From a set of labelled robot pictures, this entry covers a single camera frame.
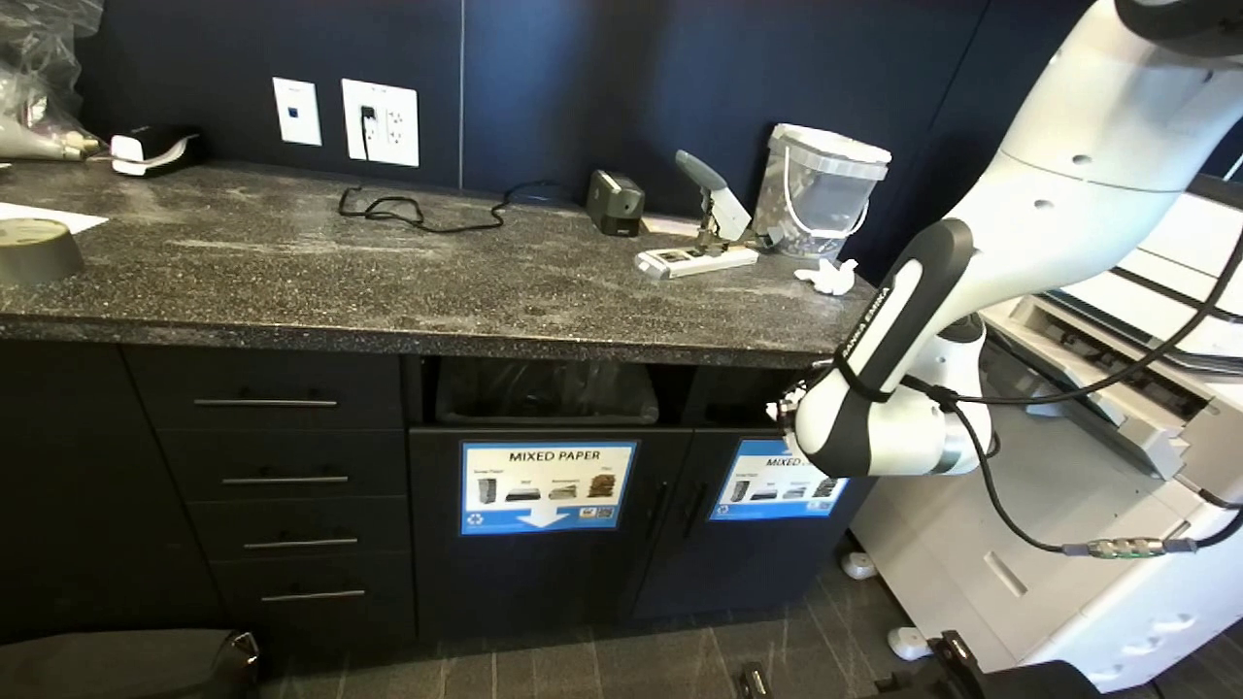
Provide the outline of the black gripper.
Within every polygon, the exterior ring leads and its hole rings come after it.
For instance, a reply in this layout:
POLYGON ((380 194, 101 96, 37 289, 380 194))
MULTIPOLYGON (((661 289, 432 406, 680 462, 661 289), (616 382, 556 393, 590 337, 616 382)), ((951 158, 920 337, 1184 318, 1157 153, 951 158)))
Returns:
POLYGON ((797 383, 797 388, 786 388, 779 400, 771 400, 771 403, 767 403, 771 422, 793 428, 805 397, 810 397, 810 388, 797 383))

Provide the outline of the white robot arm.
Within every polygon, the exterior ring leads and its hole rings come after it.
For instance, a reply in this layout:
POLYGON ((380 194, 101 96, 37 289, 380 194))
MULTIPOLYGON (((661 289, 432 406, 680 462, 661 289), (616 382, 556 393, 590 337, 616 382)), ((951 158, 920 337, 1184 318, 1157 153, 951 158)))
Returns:
POLYGON ((1243 115, 1243 0, 1097 0, 974 186, 920 230, 828 365, 779 400, 833 476, 978 467, 985 311, 1121 265, 1243 115))

